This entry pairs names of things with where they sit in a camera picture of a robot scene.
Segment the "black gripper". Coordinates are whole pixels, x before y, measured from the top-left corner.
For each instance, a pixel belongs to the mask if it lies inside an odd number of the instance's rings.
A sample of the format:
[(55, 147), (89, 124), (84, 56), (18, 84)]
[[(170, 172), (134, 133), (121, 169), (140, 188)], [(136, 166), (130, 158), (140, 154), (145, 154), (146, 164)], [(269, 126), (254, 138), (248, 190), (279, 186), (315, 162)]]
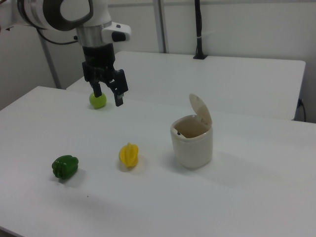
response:
[(102, 95), (100, 81), (108, 83), (117, 107), (123, 104), (128, 85), (124, 70), (114, 70), (115, 53), (112, 43), (100, 47), (83, 46), (85, 61), (82, 63), (84, 79), (90, 82), (95, 97)]

